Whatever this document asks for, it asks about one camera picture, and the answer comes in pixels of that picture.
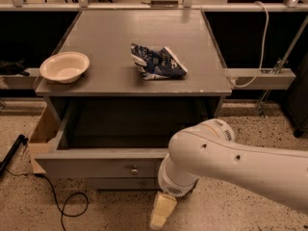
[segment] gray tabletop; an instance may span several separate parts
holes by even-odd
[[[142,79],[131,43],[152,49],[168,46],[188,69],[179,80]],[[77,82],[64,85],[43,79],[43,96],[226,96],[224,71],[199,10],[86,10],[61,52],[90,58],[90,69]]]

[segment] box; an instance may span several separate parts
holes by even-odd
[[[56,137],[59,126],[49,108],[46,107],[42,112],[36,129],[28,141],[33,173],[46,173],[36,161],[35,156],[50,152],[52,144],[48,142]]]

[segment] black bag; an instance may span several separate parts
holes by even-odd
[[[8,62],[0,61],[0,75],[15,75],[21,74],[24,76],[29,76],[30,73],[25,70],[27,67],[23,66],[23,61],[19,62]]]

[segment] white cable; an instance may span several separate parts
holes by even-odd
[[[263,33],[263,39],[262,39],[260,64],[259,64],[259,67],[256,71],[255,76],[248,83],[243,84],[243,85],[236,85],[235,83],[231,82],[231,85],[233,85],[234,87],[239,88],[239,89],[242,89],[242,88],[249,86],[258,77],[258,73],[260,72],[260,69],[262,68],[262,64],[263,64],[264,45],[265,45],[265,42],[266,42],[266,35],[267,35],[267,29],[268,29],[270,17],[269,17],[269,12],[268,12],[267,8],[265,7],[265,5],[262,2],[256,1],[255,4],[262,7],[265,10],[265,13],[266,13],[266,16],[267,16],[266,25],[265,25],[264,33]]]

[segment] black metal bar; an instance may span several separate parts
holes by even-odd
[[[7,156],[5,157],[5,159],[0,163],[0,176],[2,175],[3,171],[6,169],[7,165],[10,163],[13,155],[15,154],[15,152],[17,151],[17,149],[19,148],[20,144],[27,144],[28,139],[25,138],[24,135],[19,135],[16,139],[16,141],[14,142],[12,148],[10,149],[10,151],[8,152]]]

